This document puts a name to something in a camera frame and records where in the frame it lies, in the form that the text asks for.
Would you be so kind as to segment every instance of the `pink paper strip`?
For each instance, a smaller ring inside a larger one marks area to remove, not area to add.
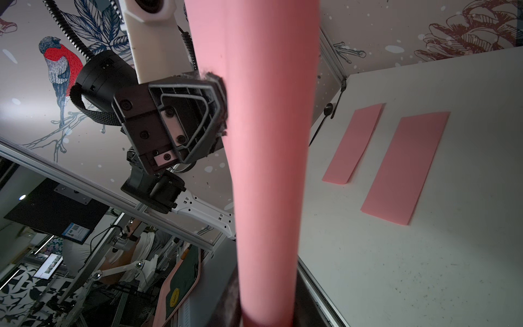
[[[408,224],[449,115],[434,112],[400,120],[362,212]]]
[[[328,166],[323,181],[346,184],[361,159],[374,132],[383,104],[354,111],[342,141]]]

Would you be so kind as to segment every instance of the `white table surface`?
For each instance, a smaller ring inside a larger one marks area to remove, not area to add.
[[[521,58],[517,48],[349,78],[310,147],[299,255],[351,327],[523,326]],[[377,103],[351,181],[322,182],[354,110]],[[451,115],[410,224],[362,213],[400,118],[435,111]]]

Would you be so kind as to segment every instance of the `monitor screen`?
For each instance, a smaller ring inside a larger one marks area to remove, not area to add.
[[[40,269],[33,275],[33,277],[41,279],[49,279],[55,270],[62,263],[61,255],[51,253],[47,260],[40,266]]]

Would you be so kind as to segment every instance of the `black velcro strap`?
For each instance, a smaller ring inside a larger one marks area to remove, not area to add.
[[[84,102],[82,101],[82,86],[79,83],[76,83],[71,87],[69,96],[71,97],[71,102],[76,106],[76,108],[94,122],[110,126],[122,125],[114,112],[93,111],[85,108]]]

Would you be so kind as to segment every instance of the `flower illustration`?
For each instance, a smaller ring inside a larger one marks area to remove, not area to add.
[[[127,35],[120,35],[120,17],[108,5],[100,11],[96,0],[74,0],[79,16],[62,12],[75,33],[90,41],[89,49],[94,54],[105,50],[112,50],[125,61],[132,59],[129,39]]]
[[[425,50],[414,53],[425,61],[459,57],[523,44],[523,14],[518,0],[476,0],[447,19],[447,26],[429,25],[421,35]]]

